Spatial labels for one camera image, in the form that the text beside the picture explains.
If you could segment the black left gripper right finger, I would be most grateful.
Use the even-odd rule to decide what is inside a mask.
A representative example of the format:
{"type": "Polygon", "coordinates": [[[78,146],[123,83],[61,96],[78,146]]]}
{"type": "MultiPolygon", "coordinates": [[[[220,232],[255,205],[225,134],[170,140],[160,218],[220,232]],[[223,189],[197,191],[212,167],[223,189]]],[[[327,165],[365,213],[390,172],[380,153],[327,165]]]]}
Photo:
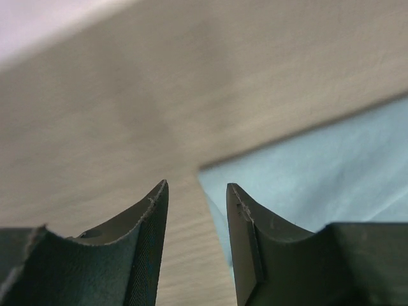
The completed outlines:
{"type": "Polygon", "coordinates": [[[239,305],[406,305],[407,225],[335,222],[303,229],[226,190],[239,305]]]}

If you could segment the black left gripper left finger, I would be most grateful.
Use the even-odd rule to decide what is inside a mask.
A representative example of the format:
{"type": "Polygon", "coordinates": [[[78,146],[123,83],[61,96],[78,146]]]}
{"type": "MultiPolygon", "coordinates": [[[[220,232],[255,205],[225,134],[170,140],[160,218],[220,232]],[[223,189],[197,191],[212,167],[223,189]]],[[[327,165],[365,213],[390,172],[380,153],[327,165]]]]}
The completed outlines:
{"type": "Polygon", "coordinates": [[[79,237],[1,228],[2,305],[154,305],[168,183],[79,237]]]}

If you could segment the blue t shirt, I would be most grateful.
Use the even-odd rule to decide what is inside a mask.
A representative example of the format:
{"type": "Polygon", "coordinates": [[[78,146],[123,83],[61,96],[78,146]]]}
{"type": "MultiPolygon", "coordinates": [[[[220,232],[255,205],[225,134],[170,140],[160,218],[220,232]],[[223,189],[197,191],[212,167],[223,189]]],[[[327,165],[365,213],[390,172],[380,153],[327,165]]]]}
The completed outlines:
{"type": "Polygon", "coordinates": [[[198,175],[226,261],[226,187],[310,231],[333,221],[407,220],[407,100],[201,170],[198,175]]]}

